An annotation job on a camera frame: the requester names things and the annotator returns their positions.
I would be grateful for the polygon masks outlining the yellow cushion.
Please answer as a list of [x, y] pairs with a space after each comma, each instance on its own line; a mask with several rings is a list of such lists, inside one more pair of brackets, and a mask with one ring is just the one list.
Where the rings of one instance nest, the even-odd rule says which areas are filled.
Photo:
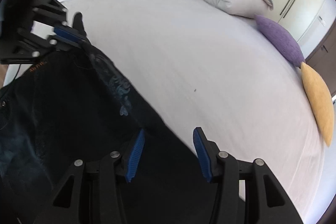
[[330, 147], [334, 132], [334, 107], [331, 94], [323, 78], [309, 65], [301, 63], [303, 88], [309, 100], [319, 132]]

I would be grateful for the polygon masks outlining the black denim pants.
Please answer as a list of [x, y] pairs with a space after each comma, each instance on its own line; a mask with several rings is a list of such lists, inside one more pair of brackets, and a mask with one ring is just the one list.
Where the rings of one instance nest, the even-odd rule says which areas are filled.
[[131, 182], [118, 180], [127, 223], [209, 223], [216, 184], [193, 153], [196, 122], [160, 115], [116, 70], [109, 92], [81, 49], [56, 51], [1, 89], [1, 223], [33, 223], [67, 169], [123, 151], [145, 132]]

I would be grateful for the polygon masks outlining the white bed mattress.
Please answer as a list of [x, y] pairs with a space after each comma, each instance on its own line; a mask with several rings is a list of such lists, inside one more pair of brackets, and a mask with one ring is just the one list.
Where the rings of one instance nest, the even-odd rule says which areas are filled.
[[[257, 28], [201, 0], [61, 4], [66, 26], [81, 12], [87, 33], [67, 51], [83, 50], [111, 94], [124, 95], [108, 78], [116, 70], [161, 118], [196, 122], [216, 143], [209, 223], [302, 223], [324, 144], [300, 67]], [[76, 160], [33, 223], [127, 223], [118, 191], [127, 146]]]

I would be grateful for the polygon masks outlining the purple cushion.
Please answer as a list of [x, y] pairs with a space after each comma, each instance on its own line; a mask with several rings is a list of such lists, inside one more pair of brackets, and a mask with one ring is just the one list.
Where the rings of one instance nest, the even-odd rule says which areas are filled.
[[255, 16], [257, 29], [295, 67], [305, 62], [303, 53], [293, 36], [280, 24], [261, 15]]

